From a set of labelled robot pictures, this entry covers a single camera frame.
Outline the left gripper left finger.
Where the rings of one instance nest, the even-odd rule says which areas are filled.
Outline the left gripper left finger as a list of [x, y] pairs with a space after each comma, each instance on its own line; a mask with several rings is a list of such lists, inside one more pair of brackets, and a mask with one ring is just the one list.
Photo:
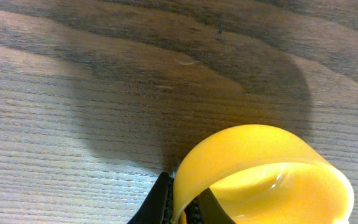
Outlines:
[[173, 182], [162, 172], [147, 194], [136, 214], [127, 224], [171, 224], [173, 216]]

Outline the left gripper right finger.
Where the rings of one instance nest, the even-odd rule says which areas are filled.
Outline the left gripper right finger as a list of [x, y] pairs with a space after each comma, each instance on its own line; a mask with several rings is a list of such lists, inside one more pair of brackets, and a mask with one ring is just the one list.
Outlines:
[[185, 208], [187, 224], [235, 224], [210, 188], [202, 191]]

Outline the yellow plastic measuring scoop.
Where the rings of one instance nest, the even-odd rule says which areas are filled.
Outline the yellow plastic measuring scoop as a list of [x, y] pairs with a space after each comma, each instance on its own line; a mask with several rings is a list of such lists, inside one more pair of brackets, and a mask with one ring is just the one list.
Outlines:
[[222, 130], [182, 160], [173, 185], [173, 223], [212, 191], [236, 223], [348, 223], [354, 207], [349, 179], [298, 136], [247, 124]]

